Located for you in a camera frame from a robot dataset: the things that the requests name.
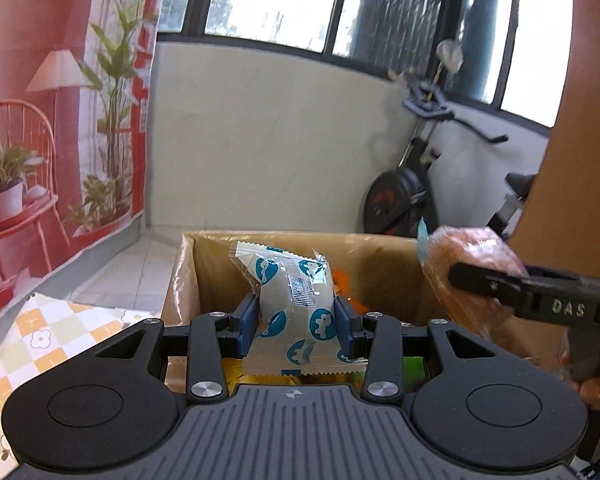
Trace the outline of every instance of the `blue and white wrapper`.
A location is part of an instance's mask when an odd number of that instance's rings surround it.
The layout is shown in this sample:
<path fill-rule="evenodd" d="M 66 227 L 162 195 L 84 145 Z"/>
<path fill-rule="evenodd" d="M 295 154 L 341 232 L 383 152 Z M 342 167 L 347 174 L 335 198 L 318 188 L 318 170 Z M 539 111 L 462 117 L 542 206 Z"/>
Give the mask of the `blue and white wrapper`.
<path fill-rule="evenodd" d="M 260 297 L 256 339 L 242 362 L 249 375 L 356 372 L 366 360 L 340 351 L 333 315 L 333 282 L 327 260 L 279 248 L 237 242 L 231 256 Z"/>

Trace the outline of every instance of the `potted plant print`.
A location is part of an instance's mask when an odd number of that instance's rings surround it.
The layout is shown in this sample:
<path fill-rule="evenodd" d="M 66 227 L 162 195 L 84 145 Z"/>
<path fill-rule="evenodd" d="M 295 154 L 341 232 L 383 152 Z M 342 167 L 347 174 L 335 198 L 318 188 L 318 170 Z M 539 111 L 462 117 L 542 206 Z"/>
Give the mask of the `potted plant print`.
<path fill-rule="evenodd" d="M 129 196 L 129 179 L 118 177 L 103 180 L 96 175 L 88 175 L 82 183 L 84 201 L 79 207 L 69 207 L 67 221 L 78 224 L 74 233 L 77 249 L 90 246 L 97 240 L 124 227 L 130 221 L 130 200 L 118 199 Z"/>
<path fill-rule="evenodd" d="M 82 204 L 70 208 L 68 219 L 80 225 L 74 233 L 80 247 L 114 231 L 130 215 L 132 157 L 130 139 L 122 126 L 128 120 L 131 106 L 138 104 L 131 92 L 131 82 L 138 75 L 134 64 L 136 40 L 143 22 L 142 3 L 143 0 L 115 0 L 114 31 L 107 34 L 101 26 L 90 24 L 100 41 L 97 64 L 91 67 L 79 63 L 102 102 L 96 130 L 104 138 L 104 146 L 98 150 L 104 177 L 89 175 L 82 183 Z"/>
<path fill-rule="evenodd" d="M 21 144 L 0 145 L 0 222 L 22 212 L 26 176 L 45 162 Z"/>

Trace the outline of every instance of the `black circular mount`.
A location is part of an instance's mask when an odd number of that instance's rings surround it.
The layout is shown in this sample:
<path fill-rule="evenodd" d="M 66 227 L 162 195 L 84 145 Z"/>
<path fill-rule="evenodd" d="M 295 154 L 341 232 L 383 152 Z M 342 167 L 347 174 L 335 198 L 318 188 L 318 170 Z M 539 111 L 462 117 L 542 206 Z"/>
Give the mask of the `black circular mount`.
<path fill-rule="evenodd" d="M 568 462 L 587 425 L 579 395 L 504 351 L 446 358 L 411 405 L 416 430 L 443 455 L 489 472 Z"/>
<path fill-rule="evenodd" d="M 93 471 L 135 459 L 173 428 L 173 394 L 128 360 L 70 360 L 16 389 L 2 428 L 20 462 Z"/>

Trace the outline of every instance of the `wrapped bread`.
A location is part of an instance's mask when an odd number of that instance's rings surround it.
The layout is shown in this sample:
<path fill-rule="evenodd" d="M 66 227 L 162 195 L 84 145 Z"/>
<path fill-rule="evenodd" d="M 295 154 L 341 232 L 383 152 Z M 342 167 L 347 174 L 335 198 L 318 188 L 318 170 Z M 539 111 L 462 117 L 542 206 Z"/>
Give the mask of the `wrapped bread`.
<path fill-rule="evenodd" d="M 464 262 L 526 276 L 522 261 L 489 228 L 441 227 L 428 238 L 418 236 L 422 270 L 449 318 L 477 335 L 491 339 L 493 328 L 512 316 L 513 309 L 493 298 L 476 296 L 448 281 L 449 268 Z"/>

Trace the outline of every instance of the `checkered cloth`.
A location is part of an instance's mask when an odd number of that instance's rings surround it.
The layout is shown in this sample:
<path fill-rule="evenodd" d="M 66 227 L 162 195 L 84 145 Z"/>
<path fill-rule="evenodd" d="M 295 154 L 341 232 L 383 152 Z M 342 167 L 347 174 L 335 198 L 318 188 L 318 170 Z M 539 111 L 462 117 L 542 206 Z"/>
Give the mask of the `checkered cloth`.
<path fill-rule="evenodd" d="M 22 383 L 147 317 L 160 312 L 85 306 L 35 294 L 0 345 L 0 414 Z M 16 465 L 0 425 L 0 478 Z"/>

